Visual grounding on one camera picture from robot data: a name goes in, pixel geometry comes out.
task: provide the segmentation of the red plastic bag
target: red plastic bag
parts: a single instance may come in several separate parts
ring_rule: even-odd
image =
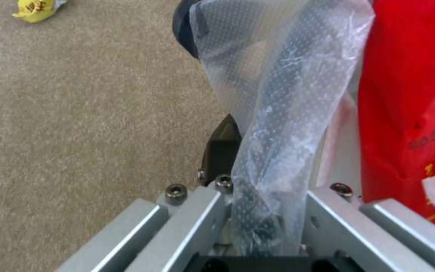
[[[364,201],[395,198],[435,223],[435,0],[375,0],[359,87]]]

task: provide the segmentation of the screw hole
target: screw hole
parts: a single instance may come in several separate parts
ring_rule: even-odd
[[[212,258],[207,261],[201,269],[201,272],[228,272],[228,265],[219,259]]]
[[[231,178],[229,176],[221,176],[219,177],[220,181],[231,181]]]
[[[173,187],[171,188],[171,193],[176,194],[176,193],[180,193],[180,192],[182,192],[182,189],[181,189],[181,187],[179,187],[179,186],[173,186]]]
[[[211,226],[211,230],[214,230],[216,228],[216,219],[214,218],[213,224]]]
[[[315,229],[319,229],[320,228],[320,224],[318,223],[318,219],[314,216],[310,217],[311,220],[311,225],[315,228]]]

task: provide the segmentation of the black object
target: black object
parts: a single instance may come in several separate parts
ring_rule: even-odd
[[[362,272],[346,258],[216,257],[196,255],[185,272]]]
[[[200,169],[202,185],[207,186],[219,175],[231,175],[240,144],[238,125],[228,114],[207,142]]]
[[[172,19],[172,32],[177,41],[185,48],[192,57],[199,58],[197,47],[192,36],[192,29],[189,21],[189,9],[199,0],[182,0],[174,11]]]

